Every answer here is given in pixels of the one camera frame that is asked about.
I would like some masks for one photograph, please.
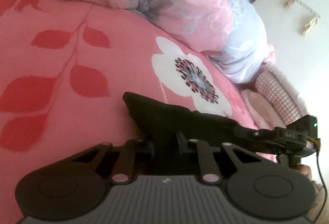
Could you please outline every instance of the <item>black cable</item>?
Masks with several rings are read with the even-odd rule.
[[[327,191],[327,186],[323,180],[323,177],[322,177],[322,174],[321,174],[321,170],[320,170],[320,165],[319,165],[319,154],[320,154],[320,150],[317,149],[316,151],[316,165],[317,165],[317,170],[319,172],[319,175],[320,175],[320,179],[321,179],[321,183],[323,185],[323,189],[324,189],[324,201],[323,201],[323,205],[318,213],[318,215],[316,216],[316,218],[314,219],[314,223],[316,223],[316,221],[318,220],[318,218],[320,217],[323,209],[324,209],[324,206],[326,205],[326,202],[327,202],[327,197],[328,197],[328,191]]]

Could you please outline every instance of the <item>gray ribbed panel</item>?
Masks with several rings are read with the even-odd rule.
[[[48,222],[26,218],[21,224],[310,224],[305,219],[263,221],[234,208],[214,186],[193,176],[139,176],[115,186],[105,201],[83,217]]]

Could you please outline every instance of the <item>white wall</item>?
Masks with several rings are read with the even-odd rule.
[[[303,26],[312,14],[299,4],[283,8],[286,0],[256,0],[254,7],[275,48],[276,65],[305,99],[310,113],[318,117],[321,171],[329,185],[329,0],[301,0],[321,19],[306,37]],[[304,158],[318,179],[315,155]]]

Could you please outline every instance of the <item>bed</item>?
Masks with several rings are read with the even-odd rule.
[[[25,174],[143,136],[124,92],[256,129],[234,83],[274,58],[263,29],[245,0],[0,0],[2,223]]]

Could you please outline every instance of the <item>red leaf pattern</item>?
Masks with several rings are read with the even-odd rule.
[[[0,134],[0,146],[15,152],[28,150],[41,137],[47,114],[21,116],[8,121]]]
[[[72,33],[62,30],[45,30],[38,33],[31,45],[45,49],[61,49],[70,42]]]
[[[89,98],[109,96],[106,77],[98,70],[75,65],[70,73],[72,89],[79,95]]]
[[[110,48],[110,40],[105,33],[90,28],[88,26],[83,30],[82,37],[86,43],[94,47]]]
[[[21,0],[18,5],[16,5],[15,10],[20,13],[27,5],[31,5],[32,8],[39,10],[38,2],[39,0]]]
[[[55,78],[20,77],[12,81],[0,97],[0,111],[28,113],[46,107],[52,96]]]
[[[17,0],[0,0],[0,16],[4,14],[8,9],[14,7]]]

